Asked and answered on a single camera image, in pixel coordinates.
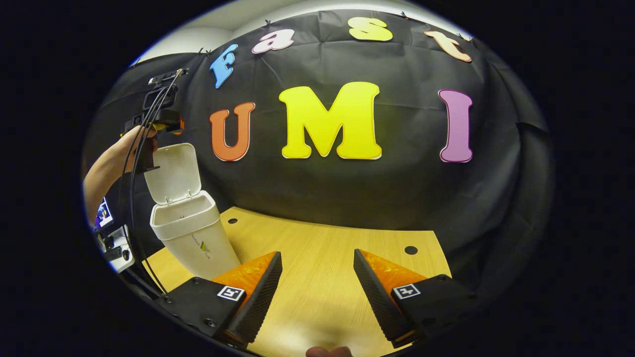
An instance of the black cable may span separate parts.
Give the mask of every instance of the black cable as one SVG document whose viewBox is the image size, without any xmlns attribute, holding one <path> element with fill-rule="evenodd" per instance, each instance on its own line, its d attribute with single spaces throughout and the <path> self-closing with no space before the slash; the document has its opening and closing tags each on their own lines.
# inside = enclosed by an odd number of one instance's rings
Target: black cable
<svg viewBox="0 0 635 357">
<path fill-rule="evenodd" d="M 161 94 L 163 93 L 163 90 L 165 90 L 165 88 L 163 88 L 163 89 L 161 89 L 161 91 L 159 91 L 159 94 L 157 95 L 157 97 L 152 102 L 152 105 L 150 106 L 148 114 L 150 114 L 154 110 L 155 105 L 157 103 L 157 100 L 159 100 L 159 96 L 161 96 Z M 126 173 L 126 166 L 128 166 L 128 158 L 130 157 L 130 153 L 132 152 L 132 147 L 134 145 L 134 142 L 137 141 L 137 137 L 139 136 L 139 133 L 141 132 L 141 130 L 143 130 L 143 128 L 144 128 L 144 123 L 142 123 L 142 125 L 140 126 L 139 130 L 137 131 L 137 134 L 135 135 L 135 139 L 132 141 L 133 143 L 130 145 L 130 148 L 128 149 L 128 153 L 126 154 L 126 159 L 125 159 L 124 164 L 123 164 L 123 173 L 121 175 L 122 180 L 123 180 L 123 176 Z M 121 212 L 121 214 L 123 214 L 124 211 L 122 210 L 121 186 L 122 185 L 120 184 L 119 185 L 119 202 L 118 202 L 118 205 L 119 205 L 119 211 Z M 127 242 L 128 246 L 130 247 L 130 251 L 132 252 L 132 244 L 130 244 L 130 239 L 128 237 L 128 230 L 127 230 L 125 225 L 123 226 L 123 234 L 126 237 L 126 242 Z M 145 271 L 145 269 L 141 269 L 141 270 L 144 271 L 147 279 L 152 281 L 152 278 L 150 277 L 148 272 Z"/>
<path fill-rule="evenodd" d="M 168 86 L 168 90 L 165 91 L 165 94 L 163 95 L 161 102 L 159 103 L 159 105 L 157 106 L 157 111 L 154 113 L 154 115 L 148 115 L 146 117 L 146 120 L 150 120 L 150 123 L 148 125 L 148 130 L 146 130 L 144 132 L 144 134 L 142 134 L 142 139 L 141 141 L 139 141 L 139 144 L 137 145 L 137 147 L 143 147 L 145 140 L 148 137 L 148 134 L 150 133 L 150 128 L 152 127 L 152 125 L 154 124 L 154 121 L 157 118 L 157 115 L 159 113 L 159 111 L 161 110 L 161 106 L 163 105 L 163 102 L 165 101 L 165 98 L 168 96 L 168 93 L 170 92 L 170 90 L 172 89 L 172 86 L 174 85 L 174 82 L 177 80 L 177 78 L 179 77 L 179 75 L 181 75 L 182 69 L 179 69 L 176 73 L 176 75 L 174 76 L 174 79 L 172 79 L 172 82 L 170 83 L 170 85 Z M 135 205 L 134 205 L 134 189 L 135 189 L 135 172 L 137 171 L 137 165 L 139 163 L 139 157 L 140 157 L 140 150 L 137 151 L 135 153 L 135 163 L 133 165 L 132 168 L 132 173 L 133 175 L 130 178 L 130 220 L 131 220 L 131 227 L 133 229 L 133 231 L 135 230 Z M 147 260 L 147 256 L 144 252 L 143 246 L 139 245 L 139 248 L 141 250 L 141 253 L 143 255 L 143 258 L 145 260 L 145 263 L 148 265 L 148 270 L 150 271 L 150 273 L 152 273 L 152 276 L 154 277 L 154 279 L 156 280 L 157 284 L 161 287 L 161 289 L 163 289 L 163 291 L 165 291 L 165 294 L 168 293 L 167 289 L 165 289 L 165 287 L 163 287 L 163 285 L 161 284 L 161 282 L 159 281 L 159 278 L 157 278 L 156 274 L 154 274 L 154 271 L 152 270 L 152 267 L 150 266 L 150 262 L 148 262 Z"/>
</svg>

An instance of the open lid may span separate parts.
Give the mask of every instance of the open lid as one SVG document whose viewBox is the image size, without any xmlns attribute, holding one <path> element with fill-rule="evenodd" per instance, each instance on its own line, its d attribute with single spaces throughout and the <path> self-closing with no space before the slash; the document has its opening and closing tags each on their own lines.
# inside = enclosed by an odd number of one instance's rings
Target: open lid
<svg viewBox="0 0 635 357">
<path fill-rule="evenodd" d="M 144 173 L 152 199 L 158 205 L 169 205 L 201 192 L 196 151 L 189 143 L 170 145 L 153 154 L 158 169 Z"/>
</svg>

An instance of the wooden table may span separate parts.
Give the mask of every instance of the wooden table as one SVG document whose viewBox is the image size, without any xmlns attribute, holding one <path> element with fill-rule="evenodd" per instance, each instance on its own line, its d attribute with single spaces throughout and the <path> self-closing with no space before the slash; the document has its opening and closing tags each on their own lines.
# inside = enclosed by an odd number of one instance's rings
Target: wooden table
<svg viewBox="0 0 635 357">
<path fill-rule="evenodd" d="M 220 216 L 242 263 L 276 250 L 282 254 L 283 272 L 276 294 L 255 342 L 248 346 L 266 357 L 304 357 L 313 346 L 349 346 L 355 357 L 396 351 L 384 337 L 353 271 L 355 248 L 424 276 L 451 276 L 432 231 L 327 226 L 236 207 Z M 229 219 L 238 221 L 230 224 Z M 405 253 L 407 246 L 418 252 Z M 148 260 L 168 291 L 193 277 L 167 248 Z"/>
</svg>

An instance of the screen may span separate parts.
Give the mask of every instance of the screen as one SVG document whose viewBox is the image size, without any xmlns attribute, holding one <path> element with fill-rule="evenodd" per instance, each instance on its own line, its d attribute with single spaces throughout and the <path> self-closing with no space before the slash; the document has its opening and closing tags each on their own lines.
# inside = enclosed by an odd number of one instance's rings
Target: screen
<svg viewBox="0 0 635 357">
<path fill-rule="evenodd" d="M 110 210 L 108 209 L 108 203 L 106 203 L 106 198 L 104 198 L 102 202 L 99 204 L 99 209 L 97 210 L 97 217 L 95 218 L 95 227 L 104 228 L 110 222 L 112 222 L 112 215 L 110 214 Z"/>
</svg>

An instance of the hand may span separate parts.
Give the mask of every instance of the hand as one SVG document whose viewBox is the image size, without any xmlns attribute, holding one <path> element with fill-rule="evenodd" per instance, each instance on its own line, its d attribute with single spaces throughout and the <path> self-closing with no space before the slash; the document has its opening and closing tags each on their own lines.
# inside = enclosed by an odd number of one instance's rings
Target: hand
<svg viewBox="0 0 635 357">
<path fill-rule="evenodd" d="M 306 352 L 306 357 L 353 357 L 351 354 L 351 350 L 344 347 L 336 347 L 329 352 L 326 348 L 323 347 L 311 347 Z"/>
<path fill-rule="evenodd" d="M 137 133 L 139 132 L 139 128 L 141 128 L 140 125 L 135 126 L 126 134 L 124 134 L 119 139 L 119 141 L 117 141 L 112 146 L 112 148 L 116 152 L 116 156 L 118 160 L 121 160 L 121 165 L 119 165 L 119 167 L 122 167 L 123 163 L 126 161 L 126 154 L 128 153 L 128 150 L 130 150 L 130 145 L 133 145 L 132 150 L 130 151 L 130 155 L 128 156 L 128 162 L 126 163 L 126 172 L 132 171 L 132 166 L 134 166 L 135 164 L 135 150 L 137 149 L 137 146 L 139 145 L 141 138 L 143 137 L 143 135 L 145 135 L 145 132 L 147 131 L 147 128 L 143 128 L 143 130 L 141 130 L 141 133 L 139 133 L 139 135 L 137 136 Z M 153 146 L 152 152 L 155 152 L 159 149 L 159 147 L 157 146 L 156 138 L 153 138 L 156 134 L 157 134 L 157 131 L 154 128 L 151 128 L 150 132 L 148 133 L 148 137 L 146 138 L 146 140 L 152 140 L 152 146 Z"/>
</svg>

